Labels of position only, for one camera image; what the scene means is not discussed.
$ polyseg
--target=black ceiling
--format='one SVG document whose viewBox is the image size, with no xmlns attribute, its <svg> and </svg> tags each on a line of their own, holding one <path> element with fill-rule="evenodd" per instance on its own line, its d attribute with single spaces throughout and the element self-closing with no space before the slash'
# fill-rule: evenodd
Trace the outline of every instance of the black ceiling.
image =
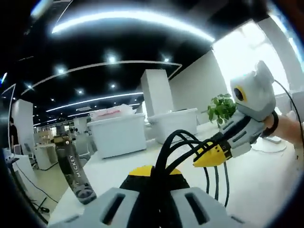
<svg viewBox="0 0 304 228">
<path fill-rule="evenodd" d="M 57 74 L 59 68 L 68 70 L 107 62 L 110 55 L 119 61 L 164 61 L 169 58 L 170 62 L 182 64 L 182 70 L 210 50 L 210 41 L 178 29 L 134 19 L 97 20 L 51 33 L 60 15 L 58 24 L 98 12 L 134 9 L 170 15 L 215 39 L 244 23 L 251 15 L 248 7 L 237 0 L 74 0 L 71 4 L 67 0 L 54 1 L 26 31 L 14 65 L 0 69 L 1 74 L 8 72 L 4 88 L 17 83 L 16 97 L 37 106 L 34 109 L 35 124 L 50 117 L 63 116 L 66 119 L 79 107 L 94 109 L 97 106 L 96 109 L 100 109 L 111 107 L 114 102 L 133 104 L 135 99 L 142 101 L 143 96 L 101 100 L 48 113 L 46 110 L 102 96 L 132 93 L 137 90 L 145 69 L 165 69 L 169 76 L 177 66 L 160 63 L 96 66 L 52 78 L 22 93 L 28 85 Z M 110 87 L 113 83 L 116 85 L 114 89 Z M 78 89 L 83 90 L 82 95 L 77 93 Z"/>
</svg>

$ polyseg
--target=black wrist strap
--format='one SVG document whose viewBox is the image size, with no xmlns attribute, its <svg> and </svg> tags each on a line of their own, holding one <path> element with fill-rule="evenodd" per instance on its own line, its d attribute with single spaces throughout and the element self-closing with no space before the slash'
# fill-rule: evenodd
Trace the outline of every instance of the black wrist strap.
<svg viewBox="0 0 304 228">
<path fill-rule="evenodd" d="M 277 113 L 275 111 L 272 112 L 272 115 L 274 116 L 274 124 L 271 128 L 266 128 L 260 135 L 260 137 L 265 138 L 270 136 L 277 128 L 279 124 L 279 117 L 277 116 Z"/>
</svg>

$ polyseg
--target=green leaves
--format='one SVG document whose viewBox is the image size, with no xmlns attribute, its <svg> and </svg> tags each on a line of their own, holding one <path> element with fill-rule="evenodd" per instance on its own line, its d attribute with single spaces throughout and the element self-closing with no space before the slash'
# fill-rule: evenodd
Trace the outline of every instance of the green leaves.
<svg viewBox="0 0 304 228">
<path fill-rule="evenodd" d="M 208 105 L 207 113 L 212 122 L 214 115 L 217 116 L 218 128 L 226 122 L 236 111 L 236 104 L 230 98 L 230 94 L 220 94 L 211 99 L 211 105 Z"/>
</svg>

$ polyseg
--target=white plastic box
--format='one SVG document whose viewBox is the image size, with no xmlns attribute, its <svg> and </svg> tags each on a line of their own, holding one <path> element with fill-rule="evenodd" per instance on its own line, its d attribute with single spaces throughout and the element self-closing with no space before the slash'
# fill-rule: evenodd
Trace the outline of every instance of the white plastic box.
<svg viewBox="0 0 304 228">
<path fill-rule="evenodd" d="M 87 124 L 101 158 L 144 150 L 144 114 L 132 114 Z"/>
<path fill-rule="evenodd" d="M 191 134 L 197 133 L 197 108 L 154 115 L 148 118 L 156 135 L 156 141 L 163 144 L 167 137 L 176 130 L 186 130 Z M 173 142 L 180 140 L 176 136 Z"/>
</svg>

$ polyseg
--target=metal bottle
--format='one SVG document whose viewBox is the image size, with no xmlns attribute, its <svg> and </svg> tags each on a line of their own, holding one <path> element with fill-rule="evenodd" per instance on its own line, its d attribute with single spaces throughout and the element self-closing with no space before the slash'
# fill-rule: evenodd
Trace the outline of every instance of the metal bottle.
<svg viewBox="0 0 304 228">
<path fill-rule="evenodd" d="M 76 153 L 75 145 L 68 136 L 54 137 L 58 163 L 70 188 L 82 204 L 96 199 L 96 193 L 90 185 Z"/>
</svg>

